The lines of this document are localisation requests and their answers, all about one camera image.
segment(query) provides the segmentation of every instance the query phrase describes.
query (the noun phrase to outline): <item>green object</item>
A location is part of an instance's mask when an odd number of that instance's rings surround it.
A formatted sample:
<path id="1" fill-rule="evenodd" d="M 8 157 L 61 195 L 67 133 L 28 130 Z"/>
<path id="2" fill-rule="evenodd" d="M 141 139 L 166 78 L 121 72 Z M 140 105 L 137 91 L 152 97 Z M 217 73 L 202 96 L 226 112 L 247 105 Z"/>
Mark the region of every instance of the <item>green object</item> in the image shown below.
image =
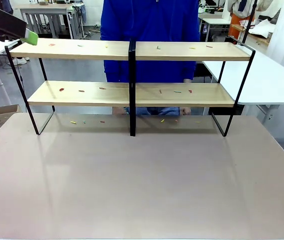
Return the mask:
<path id="1" fill-rule="evenodd" d="M 37 45 L 38 35 L 37 33 L 26 29 L 25 38 L 21 38 L 22 41 L 30 44 L 30 45 Z"/>

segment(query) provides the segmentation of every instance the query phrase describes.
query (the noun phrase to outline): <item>blue sweatshirt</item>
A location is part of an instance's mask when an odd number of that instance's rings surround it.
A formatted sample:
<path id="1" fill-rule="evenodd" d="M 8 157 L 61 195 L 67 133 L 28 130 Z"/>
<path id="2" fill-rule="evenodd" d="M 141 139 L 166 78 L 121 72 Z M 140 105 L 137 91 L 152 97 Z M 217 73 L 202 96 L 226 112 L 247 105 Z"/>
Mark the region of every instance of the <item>blue sweatshirt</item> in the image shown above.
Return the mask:
<path id="1" fill-rule="evenodd" d="M 11 3 L 9 0 L 3 0 L 3 11 L 9 13 L 9 14 L 13 14 L 13 9 L 11 6 Z"/>
<path id="2" fill-rule="evenodd" d="M 101 40 L 198 42 L 198 0 L 104 0 Z M 137 61 L 138 83 L 182 83 L 196 62 Z M 128 83 L 127 61 L 104 61 L 108 82 Z"/>

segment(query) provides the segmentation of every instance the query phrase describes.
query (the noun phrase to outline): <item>hand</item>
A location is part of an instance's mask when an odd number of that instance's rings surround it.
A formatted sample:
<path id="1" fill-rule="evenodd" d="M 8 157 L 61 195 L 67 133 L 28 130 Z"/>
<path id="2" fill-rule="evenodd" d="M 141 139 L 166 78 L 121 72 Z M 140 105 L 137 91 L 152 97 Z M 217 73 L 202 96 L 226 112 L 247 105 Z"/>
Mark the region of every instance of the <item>hand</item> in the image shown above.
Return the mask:
<path id="1" fill-rule="evenodd" d="M 190 107 L 180 107 L 180 115 L 191 115 Z"/>
<path id="2" fill-rule="evenodd" d="M 126 110 L 123 107 L 114 106 L 112 108 L 113 115 L 126 115 Z"/>

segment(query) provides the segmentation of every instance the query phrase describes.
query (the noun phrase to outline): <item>shoe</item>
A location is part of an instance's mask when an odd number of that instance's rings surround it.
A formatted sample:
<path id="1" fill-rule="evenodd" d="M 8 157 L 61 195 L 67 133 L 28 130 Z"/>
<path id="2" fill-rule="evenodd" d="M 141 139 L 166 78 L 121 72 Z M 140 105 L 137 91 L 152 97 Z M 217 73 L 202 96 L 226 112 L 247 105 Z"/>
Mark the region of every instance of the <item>shoe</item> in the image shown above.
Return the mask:
<path id="1" fill-rule="evenodd" d="M 17 57 L 15 57 L 13 59 L 13 63 L 14 63 L 14 65 L 22 65 L 22 64 L 26 64 L 27 61 L 25 60 L 25 58 L 18 59 Z"/>

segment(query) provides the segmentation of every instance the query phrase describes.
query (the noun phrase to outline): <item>jeans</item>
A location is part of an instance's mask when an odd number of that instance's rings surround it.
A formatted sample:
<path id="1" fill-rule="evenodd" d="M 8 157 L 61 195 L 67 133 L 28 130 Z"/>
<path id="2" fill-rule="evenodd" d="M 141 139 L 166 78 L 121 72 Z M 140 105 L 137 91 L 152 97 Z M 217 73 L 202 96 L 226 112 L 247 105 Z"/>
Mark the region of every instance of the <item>jeans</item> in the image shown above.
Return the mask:
<path id="1" fill-rule="evenodd" d="M 127 114 L 130 113 L 130 108 L 125 108 Z M 179 107 L 137 107 L 136 115 L 160 115 L 160 116 L 180 116 Z"/>

